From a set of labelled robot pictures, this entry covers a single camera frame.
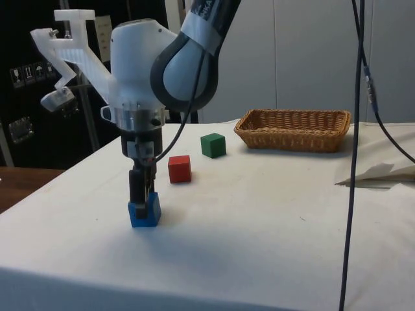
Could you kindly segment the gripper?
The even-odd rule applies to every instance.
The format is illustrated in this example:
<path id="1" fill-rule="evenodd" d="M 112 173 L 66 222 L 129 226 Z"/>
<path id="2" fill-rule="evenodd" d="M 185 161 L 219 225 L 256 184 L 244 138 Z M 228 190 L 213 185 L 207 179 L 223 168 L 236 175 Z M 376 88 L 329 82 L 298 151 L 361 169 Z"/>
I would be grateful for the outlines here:
<path id="1" fill-rule="evenodd" d="M 145 132 L 121 131 L 123 155 L 130 159 L 138 159 L 137 147 L 142 159 L 160 155 L 163 151 L 161 128 Z M 145 169 L 138 160 L 134 160 L 134 166 L 129 171 L 129 205 L 132 206 L 135 219 L 145 219 L 147 217 L 147 196 L 154 192 L 156 172 L 156 160 L 148 159 L 145 185 Z"/>

